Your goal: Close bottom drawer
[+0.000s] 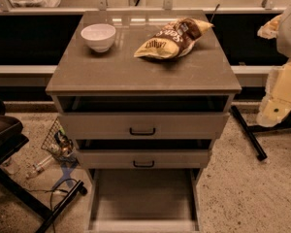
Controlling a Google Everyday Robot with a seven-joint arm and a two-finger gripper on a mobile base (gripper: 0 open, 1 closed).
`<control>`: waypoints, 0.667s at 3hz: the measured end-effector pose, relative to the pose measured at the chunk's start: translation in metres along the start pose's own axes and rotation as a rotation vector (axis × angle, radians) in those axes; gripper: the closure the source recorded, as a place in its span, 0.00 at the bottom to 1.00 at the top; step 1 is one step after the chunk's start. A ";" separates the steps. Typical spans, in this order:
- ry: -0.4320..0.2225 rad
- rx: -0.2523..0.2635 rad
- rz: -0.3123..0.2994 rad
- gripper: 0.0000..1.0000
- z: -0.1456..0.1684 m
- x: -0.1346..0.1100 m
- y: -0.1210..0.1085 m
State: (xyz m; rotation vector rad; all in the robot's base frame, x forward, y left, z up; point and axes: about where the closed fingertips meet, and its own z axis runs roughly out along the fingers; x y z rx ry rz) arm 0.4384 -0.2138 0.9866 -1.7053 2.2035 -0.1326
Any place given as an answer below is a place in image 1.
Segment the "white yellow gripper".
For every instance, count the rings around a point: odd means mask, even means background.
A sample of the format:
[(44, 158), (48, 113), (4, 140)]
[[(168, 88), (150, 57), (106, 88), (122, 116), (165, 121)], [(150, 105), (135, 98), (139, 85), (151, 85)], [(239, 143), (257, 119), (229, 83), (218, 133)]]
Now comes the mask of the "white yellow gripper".
[(263, 127), (273, 127), (291, 112), (291, 60), (270, 72), (265, 91), (256, 121)]

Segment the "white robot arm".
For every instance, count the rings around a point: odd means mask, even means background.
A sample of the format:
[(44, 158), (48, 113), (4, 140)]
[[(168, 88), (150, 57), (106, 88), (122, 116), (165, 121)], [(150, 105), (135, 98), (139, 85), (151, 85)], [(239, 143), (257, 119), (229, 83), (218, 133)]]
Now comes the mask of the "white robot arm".
[(279, 68), (273, 68), (267, 78), (266, 95), (257, 115), (263, 127), (281, 123), (291, 112), (291, 4), (286, 10), (261, 26), (257, 35), (265, 39), (276, 39), (276, 49), (288, 58)]

